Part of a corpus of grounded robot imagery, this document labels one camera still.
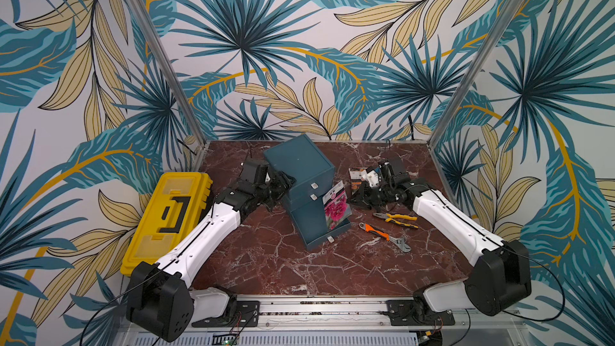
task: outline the wire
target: wire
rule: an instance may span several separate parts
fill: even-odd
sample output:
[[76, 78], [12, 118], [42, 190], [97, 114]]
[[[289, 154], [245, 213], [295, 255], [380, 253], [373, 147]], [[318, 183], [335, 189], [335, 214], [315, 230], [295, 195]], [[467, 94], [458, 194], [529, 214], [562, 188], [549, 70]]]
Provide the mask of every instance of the wire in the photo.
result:
[[548, 267], [546, 267], [545, 265], [543, 265], [542, 263], [538, 262], [537, 260], [535, 260], [533, 258], [522, 256], [521, 254], [517, 254], [516, 252], [514, 252], [512, 250], [509, 250], [507, 248], [504, 248], [504, 250], [510, 251], [510, 252], [516, 254], [517, 256], [521, 257], [521, 258], [529, 259], [529, 260], [533, 261], [534, 263], [541, 265], [542, 268], [547, 270], [555, 278], [555, 281], [557, 282], [557, 285], [559, 286], [560, 291], [562, 292], [562, 307], [560, 307], [560, 311], [558, 311], [557, 314], [555, 314], [554, 317], [545, 318], [545, 319], [528, 318], [528, 317], [524, 317], [523, 315], [513, 314], [513, 313], [511, 313], [509, 311], [506, 311], [506, 310], [502, 310], [502, 311], [507, 313], [507, 314], [512, 315], [513, 317], [517, 317], [517, 318], [521, 318], [521, 319], [526, 319], [528, 321], [534, 321], [534, 322], [548, 322], [548, 321], [552, 321], [554, 319], [557, 319], [560, 315], [562, 315], [562, 313], [564, 312], [564, 308], [566, 307], [566, 294], [565, 294], [565, 291], [564, 291], [564, 287], [562, 286], [560, 280], [555, 276], [555, 274], [553, 274], [553, 272]]
[[555, 281], [557, 282], [557, 286], [560, 288], [560, 292], [562, 294], [562, 307], [560, 308], [560, 311], [558, 311], [558, 313], [550, 318], [545, 318], [545, 319], [534, 319], [534, 318], [528, 318], [528, 317], [524, 317], [523, 315], [518, 315], [518, 314], [513, 314], [510, 311], [506, 311], [506, 310], [502, 310], [504, 313], [507, 313], [509, 315], [512, 315], [513, 317], [517, 317], [517, 318], [521, 318], [521, 319], [526, 319], [528, 321], [534, 321], [534, 322], [548, 322], [548, 321], [552, 321], [554, 319], [557, 319], [560, 315], [562, 315], [562, 313], [564, 312], [564, 309], [566, 307], [566, 293], [564, 291], [564, 287], [562, 286], [562, 283], [560, 282], [560, 280], [557, 278], [557, 276], [550, 270], [549, 267], [546, 267], [545, 265], [543, 265], [542, 263], [538, 262], [536, 259], [534, 258], [530, 258], [530, 257], [526, 257], [524, 255], [519, 254], [516, 251], [513, 251], [511, 249], [506, 248], [505, 246], [502, 246], [502, 244], [497, 244], [496, 242], [492, 241], [491, 238], [489, 238], [487, 235], [481, 233], [481, 231], [474, 227], [472, 224], [470, 224], [470, 222], [466, 221], [465, 219], [463, 219], [462, 217], [460, 217], [453, 209], [451, 209], [443, 200], [442, 198], [434, 191], [433, 188], [429, 188], [431, 190], [432, 193], [434, 193], [435, 196], [438, 197], [438, 199], [440, 200], [440, 202], [442, 202], [442, 204], [450, 211], [452, 212], [457, 218], [461, 219], [462, 221], [464, 221], [468, 226], [472, 227], [474, 230], [476, 230], [479, 234], [483, 235], [485, 237], [485, 239], [487, 239], [489, 242], [495, 244], [496, 246], [502, 248], [505, 251], [510, 252], [511, 254], [515, 254], [518, 257], [521, 258], [526, 258], [528, 260], [531, 260], [532, 262], [536, 263], [537, 265], [541, 266], [542, 268], [544, 268], [545, 270], [547, 270], [555, 279]]
[[470, 327], [472, 327], [472, 317], [470, 317], [470, 312], [467, 311], [467, 309], [465, 310], [465, 313], [467, 314], [467, 329], [465, 330], [465, 333], [461, 336], [461, 338], [459, 338], [457, 341], [451, 343], [449, 346], [454, 346], [457, 343], [461, 342], [465, 338], [467, 333], [470, 332]]
[[[211, 205], [211, 217], [213, 217], [213, 208], [215, 207], [215, 204]], [[88, 320], [88, 322], [86, 323], [86, 326], [83, 328], [83, 331], [81, 332], [81, 337], [79, 338], [79, 346], [83, 346], [83, 337], [86, 334], [86, 330], [87, 327], [90, 325], [90, 323], [94, 320], [94, 318], [96, 318], [96, 316], [99, 314], [99, 312], [101, 312], [102, 310], [104, 310], [108, 305], [110, 305], [113, 301], [115, 301], [116, 299], [118, 299], [119, 297], [125, 296], [126, 294], [128, 294], [130, 291], [133, 291], [134, 289], [138, 288], [139, 286], [145, 284], [146, 282], [150, 281], [152, 278], [154, 278], [155, 276], [157, 276], [159, 273], [162, 273], [164, 271], [165, 268], [171, 266], [176, 260], [177, 258], [181, 257], [181, 255], [184, 253], [185, 250], [187, 250], [190, 245], [192, 245], [192, 243], [194, 243], [194, 241], [196, 240], [196, 238], [198, 238], [201, 234], [203, 234], [203, 231], [205, 231], [205, 229], [207, 228], [207, 226], [209, 226], [209, 222], [207, 222], [207, 224], [205, 225], [205, 227], [203, 227], [203, 229], [201, 230], [201, 232], [199, 232], [198, 234], [196, 234], [194, 236], [194, 238], [190, 241], [190, 243], [188, 243], [188, 246], [185, 246], [183, 248], [183, 250], [180, 251], [179, 254], [177, 254], [175, 257], [173, 257], [173, 260], [171, 260], [171, 262], [169, 262], [165, 267], [162, 267], [160, 270], [158, 270], [157, 273], [153, 274], [152, 276], [150, 276], [149, 278], [147, 278], [146, 280], [144, 280], [143, 282], [139, 283], [138, 285], [136, 285], [135, 287], [133, 287], [132, 289], [128, 289], [126, 291], [124, 291], [122, 294], [120, 294], [119, 296], [113, 298], [112, 300], [110, 300], [109, 302], [107, 302], [103, 307], [101, 307], [100, 309], [98, 309], [98, 311], [96, 311], [94, 313], [94, 315], [92, 315], [92, 317]]]
[[81, 332], [81, 337], [79, 337], [79, 346], [83, 346], [83, 337], [86, 334], [86, 330], [87, 327], [90, 325], [90, 323], [92, 322], [92, 320], [94, 320], [94, 318], [98, 315], [99, 312], [103, 311], [108, 305], [110, 305], [113, 301], [115, 301], [116, 299], [125, 296], [126, 294], [128, 294], [130, 291], [133, 291], [134, 289], [138, 288], [139, 286], [141, 286], [142, 284], [145, 284], [145, 282], [148, 282], [149, 280], [151, 280], [152, 278], [154, 278], [155, 276], [157, 276], [159, 273], [162, 273], [164, 271], [165, 268], [171, 266], [173, 264], [173, 262], [175, 261], [175, 258], [173, 258], [173, 260], [171, 262], [169, 262], [165, 267], [162, 267], [160, 270], [158, 270], [157, 273], [153, 274], [152, 276], [150, 276], [149, 278], [147, 278], [146, 280], [144, 280], [143, 282], [139, 283], [138, 285], [136, 285], [135, 287], [133, 287], [132, 289], [128, 289], [126, 291], [124, 291], [122, 294], [120, 294], [119, 296], [113, 298], [112, 300], [110, 300], [109, 302], [107, 302], [106, 304], [104, 304], [103, 307], [101, 307], [100, 309], [98, 309], [98, 311], [96, 311], [94, 313], [94, 315], [92, 315], [92, 317], [88, 320], [88, 322], [86, 323], [86, 326], [83, 328], [83, 331]]

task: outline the tropical leaf wallpaper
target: tropical leaf wallpaper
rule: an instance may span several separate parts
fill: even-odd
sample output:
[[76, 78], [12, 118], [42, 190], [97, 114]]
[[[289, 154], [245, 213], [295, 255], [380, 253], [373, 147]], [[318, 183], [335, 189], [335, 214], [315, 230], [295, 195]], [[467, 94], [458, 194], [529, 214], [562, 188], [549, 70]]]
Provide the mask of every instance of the tropical leaf wallpaper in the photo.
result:
[[[175, 2], [143, 4], [165, 34]], [[124, 0], [5, 0], [0, 76], [0, 345], [78, 344], [158, 178], [198, 145]]]
[[[429, 137], [505, 1], [172, 0], [151, 14], [209, 139], [405, 140]], [[527, 0], [515, 29], [547, 2]]]
[[[615, 0], [542, 0], [535, 11], [532, 1], [435, 151], [457, 203], [563, 283], [562, 316], [527, 321], [534, 343], [615, 345]], [[552, 317], [557, 283], [538, 265], [532, 277], [519, 310]]]

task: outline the yellow pliers handle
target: yellow pliers handle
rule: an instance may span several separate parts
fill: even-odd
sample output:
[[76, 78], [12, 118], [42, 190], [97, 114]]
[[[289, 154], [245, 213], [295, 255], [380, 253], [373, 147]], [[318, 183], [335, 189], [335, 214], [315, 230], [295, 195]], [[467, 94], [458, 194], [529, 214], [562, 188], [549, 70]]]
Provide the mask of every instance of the yellow pliers handle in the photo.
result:
[[385, 222], [393, 222], [395, 224], [398, 224], [400, 226], [405, 226], [405, 227], [419, 228], [418, 226], [415, 226], [409, 223], [400, 222], [399, 220], [397, 220], [397, 219], [416, 220], [416, 217], [413, 217], [413, 216], [403, 215], [403, 214], [382, 214], [380, 212], [376, 212], [373, 215], [374, 217], [384, 219]]

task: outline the toolbox lid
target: toolbox lid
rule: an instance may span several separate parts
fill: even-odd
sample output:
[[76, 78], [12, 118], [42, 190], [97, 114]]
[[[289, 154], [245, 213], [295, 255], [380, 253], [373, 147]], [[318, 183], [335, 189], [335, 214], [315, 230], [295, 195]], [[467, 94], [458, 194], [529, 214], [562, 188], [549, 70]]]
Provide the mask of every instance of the toolbox lid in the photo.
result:
[[141, 262], [154, 264], [199, 224], [210, 194], [203, 173], [164, 173], [136, 228], [120, 271], [130, 276]]
[[294, 177], [295, 185], [310, 181], [315, 174], [334, 168], [325, 154], [305, 134], [273, 146], [263, 154], [274, 169]]

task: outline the red marble surface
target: red marble surface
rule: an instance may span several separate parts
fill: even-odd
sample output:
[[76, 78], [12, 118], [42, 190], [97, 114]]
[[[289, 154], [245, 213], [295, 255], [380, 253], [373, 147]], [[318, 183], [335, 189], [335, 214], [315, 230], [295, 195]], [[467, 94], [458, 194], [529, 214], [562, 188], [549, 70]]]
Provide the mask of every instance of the red marble surface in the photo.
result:
[[[201, 171], [213, 180], [217, 193], [239, 175], [240, 163], [249, 154], [262, 158], [277, 142], [213, 141]], [[370, 166], [395, 153], [412, 176], [425, 177], [442, 189], [442, 182], [424, 144], [366, 144], [318, 142], [336, 166], [335, 182], [349, 181], [348, 169]], [[408, 212], [397, 206], [392, 212]], [[436, 282], [465, 277], [471, 267], [453, 244], [426, 220], [420, 229], [400, 227], [372, 217], [371, 211], [353, 208], [352, 227], [308, 252], [290, 217], [280, 207], [273, 213], [260, 207], [244, 224], [226, 237], [206, 261], [193, 287], [224, 286], [239, 294], [348, 294], [408, 296]], [[412, 251], [358, 227], [366, 222], [392, 236], [403, 236]]]

